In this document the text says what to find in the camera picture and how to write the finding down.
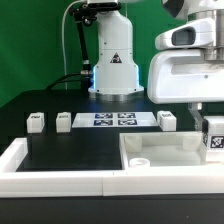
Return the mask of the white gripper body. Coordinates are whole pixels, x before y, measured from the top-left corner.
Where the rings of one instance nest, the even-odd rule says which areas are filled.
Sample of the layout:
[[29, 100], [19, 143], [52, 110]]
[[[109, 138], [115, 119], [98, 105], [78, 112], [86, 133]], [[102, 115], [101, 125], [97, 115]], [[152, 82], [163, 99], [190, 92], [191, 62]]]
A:
[[224, 101], [224, 61], [205, 61], [202, 50], [169, 50], [150, 64], [147, 87], [156, 104]]

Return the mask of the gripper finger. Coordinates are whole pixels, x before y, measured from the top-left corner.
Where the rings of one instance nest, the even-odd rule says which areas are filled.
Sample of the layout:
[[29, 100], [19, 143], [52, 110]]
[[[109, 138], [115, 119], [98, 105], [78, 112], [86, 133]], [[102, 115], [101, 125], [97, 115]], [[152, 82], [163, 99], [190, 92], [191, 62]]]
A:
[[195, 121], [195, 124], [194, 124], [195, 130], [201, 131], [203, 118], [200, 114], [200, 111], [202, 110], [202, 104], [201, 103], [189, 103], [188, 110]]

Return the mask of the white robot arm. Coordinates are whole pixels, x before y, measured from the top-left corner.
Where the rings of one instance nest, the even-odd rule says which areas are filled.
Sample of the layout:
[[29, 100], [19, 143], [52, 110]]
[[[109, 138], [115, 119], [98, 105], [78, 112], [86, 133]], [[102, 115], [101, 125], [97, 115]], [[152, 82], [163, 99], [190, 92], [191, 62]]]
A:
[[[122, 1], [87, 2], [103, 13], [90, 92], [106, 100], [142, 89], [132, 56], [132, 25], [115, 10]], [[186, 103], [200, 130], [202, 104], [224, 101], [224, 0], [161, 0], [161, 5], [186, 23], [156, 37], [159, 53], [149, 67], [148, 97], [156, 104]]]

